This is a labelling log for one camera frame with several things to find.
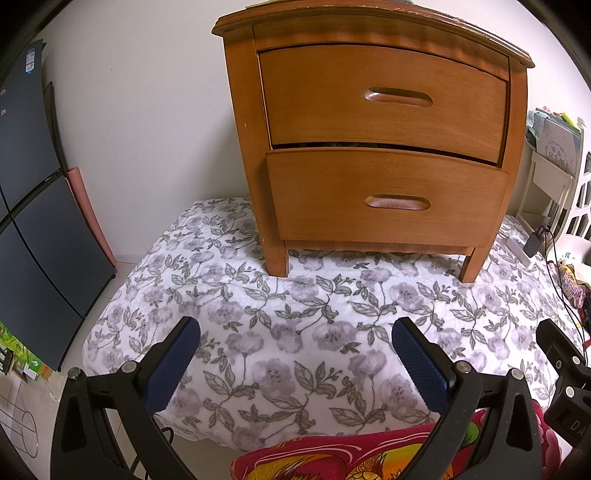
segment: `nightstand leg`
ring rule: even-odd
[[[289,255],[284,247],[267,246],[262,248],[267,263],[267,273],[272,277],[286,277],[290,272]]]
[[[480,273],[490,251],[490,248],[475,248],[472,255],[466,257],[460,272],[460,281],[462,283],[474,283],[476,281],[476,277]]]

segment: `bottom drawer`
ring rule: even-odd
[[[274,150],[267,168],[284,240],[484,247],[509,174],[435,154]]]

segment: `wooden drawer pull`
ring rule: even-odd
[[[399,103],[400,105],[429,107],[433,99],[426,93],[401,88],[370,87],[363,95],[371,102]]]
[[[365,204],[374,208],[391,208],[396,210],[427,210],[431,202],[423,197],[407,195],[370,195]]]

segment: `metal screw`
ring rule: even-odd
[[[512,368],[511,369],[511,375],[516,380],[523,380],[523,377],[524,377],[523,372],[521,370],[519,370],[518,368]]]
[[[73,367],[68,370],[68,378],[70,380],[78,380],[78,377],[81,374],[81,370],[78,367]]]
[[[457,371],[459,371],[463,374],[469,374],[472,371],[472,366],[468,362],[465,362],[464,360],[456,363],[456,368],[457,368]]]
[[[133,372],[135,372],[136,368],[138,368],[138,364],[133,360],[125,362],[123,365],[121,365],[121,371],[124,374],[132,374]]]

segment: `floral print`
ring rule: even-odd
[[[525,233],[505,217],[474,284],[460,255],[290,251],[269,277],[248,199],[197,202],[115,293],[83,347],[88,374],[116,371],[183,315],[200,346],[166,410],[182,436],[252,450],[308,434],[355,434],[435,421],[391,346],[408,316],[480,372],[523,370],[544,407],[556,373],[535,344],[552,318],[580,340],[542,258],[526,269],[503,248]]]

